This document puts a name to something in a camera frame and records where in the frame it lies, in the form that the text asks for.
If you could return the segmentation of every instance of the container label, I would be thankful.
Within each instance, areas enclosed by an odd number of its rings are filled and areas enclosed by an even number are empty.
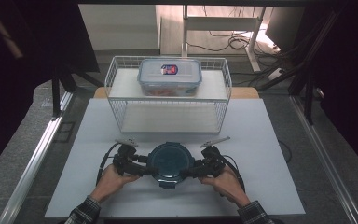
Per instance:
[[[178,66],[176,64],[163,64],[161,66],[162,75],[176,75],[178,73]]]

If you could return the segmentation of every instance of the forearm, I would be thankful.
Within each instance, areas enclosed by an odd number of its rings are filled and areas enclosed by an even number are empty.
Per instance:
[[[65,224],[95,223],[100,215],[100,210],[101,206],[99,203],[88,196],[82,204],[72,210],[71,215],[68,220],[66,220]]]
[[[258,201],[247,204],[238,209],[243,224],[273,224]]]

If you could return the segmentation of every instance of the white wall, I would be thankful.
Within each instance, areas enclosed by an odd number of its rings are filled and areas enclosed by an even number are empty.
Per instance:
[[[94,50],[159,49],[156,6],[79,5]]]

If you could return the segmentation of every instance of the wire basket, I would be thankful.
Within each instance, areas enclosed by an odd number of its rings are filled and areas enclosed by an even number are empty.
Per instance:
[[[224,58],[188,58],[200,62],[202,83],[195,96],[146,96],[137,81],[144,59],[114,57],[105,80],[109,104],[123,133],[220,133],[231,96]]]

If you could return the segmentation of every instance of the person's hand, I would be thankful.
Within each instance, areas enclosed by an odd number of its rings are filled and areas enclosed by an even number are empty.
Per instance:
[[[213,177],[200,177],[201,184],[211,185],[215,191],[226,196],[229,201],[235,203],[238,207],[245,206],[250,203],[248,196],[243,191],[240,182],[238,182],[235,173],[226,166],[220,176]]]
[[[138,178],[138,175],[119,175],[116,167],[110,164],[103,170],[103,175],[90,196],[99,203],[102,203],[110,195],[122,189],[125,184],[133,182]]]

